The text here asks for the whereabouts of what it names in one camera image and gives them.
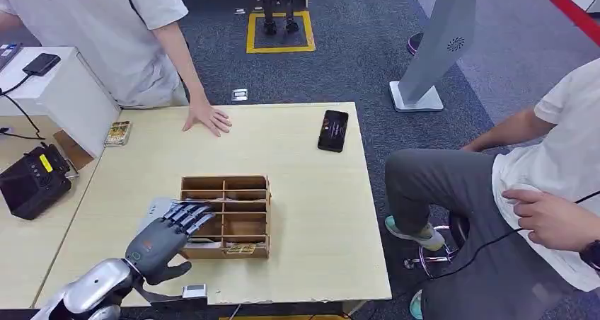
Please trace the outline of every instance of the black power adapter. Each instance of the black power adapter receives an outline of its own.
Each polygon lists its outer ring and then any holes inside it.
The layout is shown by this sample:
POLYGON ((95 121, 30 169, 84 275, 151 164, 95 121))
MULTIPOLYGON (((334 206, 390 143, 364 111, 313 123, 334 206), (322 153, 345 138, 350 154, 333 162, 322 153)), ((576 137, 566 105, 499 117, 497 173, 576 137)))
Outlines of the black power adapter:
POLYGON ((28 76, 44 76, 50 71, 56 64, 60 62, 60 57, 57 55, 50 55, 47 53, 40 53, 31 63, 27 64, 23 68, 28 76))

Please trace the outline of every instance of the wooden divider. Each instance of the wooden divider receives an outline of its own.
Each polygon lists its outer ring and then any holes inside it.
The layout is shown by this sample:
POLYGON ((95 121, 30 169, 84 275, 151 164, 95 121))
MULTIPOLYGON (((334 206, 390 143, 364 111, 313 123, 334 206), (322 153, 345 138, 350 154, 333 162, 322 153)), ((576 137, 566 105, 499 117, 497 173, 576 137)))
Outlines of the wooden divider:
POLYGON ((268 258, 270 199, 265 176, 184 177, 181 200, 207 200, 216 216, 183 249, 187 258, 268 258))

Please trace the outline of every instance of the teal sneaker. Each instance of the teal sneaker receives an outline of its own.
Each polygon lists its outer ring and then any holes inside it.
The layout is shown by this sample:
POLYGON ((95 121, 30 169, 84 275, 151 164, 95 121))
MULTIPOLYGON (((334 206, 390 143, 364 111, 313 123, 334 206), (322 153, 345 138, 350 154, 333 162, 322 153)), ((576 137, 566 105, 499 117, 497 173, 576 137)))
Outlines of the teal sneaker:
POLYGON ((421 229, 419 234, 407 235, 401 233, 396 227, 393 216, 388 216, 386 218, 386 228, 395 237, 398 237, 399 239, 415 241, 423 248, 430 251, 437 251, 446 243, 444 237, 437 230, 433 229, 430 223, 428 223, 425 228, 421 229))
POLYGON ((417 320, 423 320, 423 313, 421 313, 421 294, 423 290, 420 290, 412 297, 410 300, 410 306, 408 310, 410 311, 410 315, 417 320))

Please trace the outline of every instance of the white box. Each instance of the white box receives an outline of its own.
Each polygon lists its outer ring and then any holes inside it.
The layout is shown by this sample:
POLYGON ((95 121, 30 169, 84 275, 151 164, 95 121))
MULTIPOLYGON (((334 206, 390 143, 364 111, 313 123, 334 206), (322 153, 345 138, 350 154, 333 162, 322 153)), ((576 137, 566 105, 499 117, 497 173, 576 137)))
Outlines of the white box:
MULTIPOLYGON (((88 154, 99 157, 120 108, 75 47, 23 48, 1 70, 0 88, 8 90, 21 81, 25 77, 23 68, 40 53, 58 55, 61 61, 45 76, 29 78, 9 96, 27 114, 47 116, 88 154)), ((22 115, 7 98, 0 97, 0 116, 22 115)))

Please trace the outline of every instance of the stool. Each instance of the stool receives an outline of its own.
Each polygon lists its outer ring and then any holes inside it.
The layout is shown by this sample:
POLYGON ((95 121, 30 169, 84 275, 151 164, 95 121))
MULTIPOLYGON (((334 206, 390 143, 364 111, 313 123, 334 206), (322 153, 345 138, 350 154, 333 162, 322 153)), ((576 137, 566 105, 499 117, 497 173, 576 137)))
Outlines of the stool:
POLYGON ((433 277, 429 268, 428 263, 433 262, 452 262, 458 251, 463 247, 468 237, 469 232, 469 221, 468 218, 458 214, 450 213, 448 217, 448 225, 434 227, 435 230, 450 230, 450 234, 456 243, 456 249, 451 250, 446 244, 444 244, 444 250, 446 251, 445 256, 427 257, 423 255, 423 247, 419 247, 419 257, 404 260, 404 267, 406 269, 413 269, 416 263, 420 263, 425 271, 425 274, 430 278, 433 277))

